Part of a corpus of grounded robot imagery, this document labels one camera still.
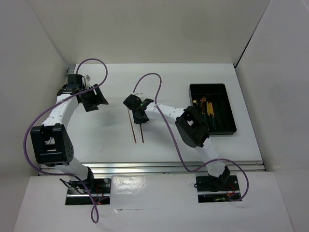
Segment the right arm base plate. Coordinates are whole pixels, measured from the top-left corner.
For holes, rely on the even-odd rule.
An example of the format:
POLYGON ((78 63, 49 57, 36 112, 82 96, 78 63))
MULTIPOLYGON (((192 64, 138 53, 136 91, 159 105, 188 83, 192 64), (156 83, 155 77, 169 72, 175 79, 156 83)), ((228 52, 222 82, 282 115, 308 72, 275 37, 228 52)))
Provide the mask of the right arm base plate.
POLYGON ((231 175, 224 185, 216 183, 210 176, 197 176, 194 187, 199 203, 230 202, 241 198, 236 175, 231 175))

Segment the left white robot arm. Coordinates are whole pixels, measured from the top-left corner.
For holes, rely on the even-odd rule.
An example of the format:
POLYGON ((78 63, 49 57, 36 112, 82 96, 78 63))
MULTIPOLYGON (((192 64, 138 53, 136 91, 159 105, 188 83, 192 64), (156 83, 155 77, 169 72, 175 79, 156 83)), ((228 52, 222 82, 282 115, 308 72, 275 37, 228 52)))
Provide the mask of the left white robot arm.
POLYGON ((69 74, 68 82, 57 93, 56 107, 41 125, 30 130, 36 162, 71 174, 69 187, 85 193, 95 189, 96 181, 91 169, 74 157, 67 126, 79 104, 84 106, 86 112, 108 104, 98 85, 91 85, 90 79, 88 75, 69 74))

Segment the copper chopstick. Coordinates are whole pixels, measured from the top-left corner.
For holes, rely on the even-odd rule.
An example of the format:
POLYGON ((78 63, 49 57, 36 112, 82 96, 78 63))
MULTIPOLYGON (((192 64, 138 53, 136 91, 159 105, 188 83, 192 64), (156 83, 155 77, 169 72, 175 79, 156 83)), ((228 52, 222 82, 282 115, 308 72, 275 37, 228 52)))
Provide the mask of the copper chopstick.
POLYGON ((141 136, 141 141, 144 143, 144 137, 143 137, 143 131, 142 131, 142 124, 139 124, 140 126, 140 136, 141 136))
POLYGON ((130 122, 131 130, 132 130, 133 140, 134 140, 134 143, 136 144, 137 140, 136 140, 136 136, 135 136, 135 132, 134 132, 134 128, 133 128, 133 123, 132 123, 132 118, 131 118, 131 114, 130 114, 129 109, 127 109, 127 112, 128 112, 128 117, 129 117, 129 122, 130 122))

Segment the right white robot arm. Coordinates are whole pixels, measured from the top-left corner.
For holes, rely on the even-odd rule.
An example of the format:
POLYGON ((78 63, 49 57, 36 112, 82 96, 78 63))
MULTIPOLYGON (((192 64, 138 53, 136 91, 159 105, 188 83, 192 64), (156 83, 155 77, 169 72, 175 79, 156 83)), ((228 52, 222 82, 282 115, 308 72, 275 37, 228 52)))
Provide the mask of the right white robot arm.
POLYGON ((211 144, 209 128, 198 110, 192 106, 174 108, 155 103, 154 100, 141 100, 136 95, 129 95, 123 104, 133 114, 135 124, 143 124, 151 119, 163 120, 168 126, 174 125, 182 141, 197 152, 206 164, 211 185, 222 189, 230 176, 229 168, 211 144))

